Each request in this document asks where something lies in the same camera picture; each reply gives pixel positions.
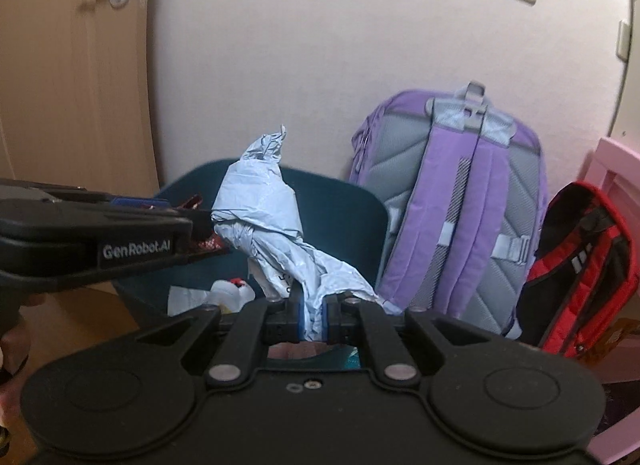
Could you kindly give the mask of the left hand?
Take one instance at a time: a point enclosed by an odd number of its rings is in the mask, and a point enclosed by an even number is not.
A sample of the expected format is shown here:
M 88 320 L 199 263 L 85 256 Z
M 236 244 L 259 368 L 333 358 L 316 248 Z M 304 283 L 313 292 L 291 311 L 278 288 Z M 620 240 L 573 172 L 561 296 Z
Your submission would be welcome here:
M 1 338 L 1 370 L 11 378 L 1 385 L 1 425 L 9 426 L 20 414 L 20 396 L 27 379 L 26 361 L 32 347 L 32 335 L 23 315 Z

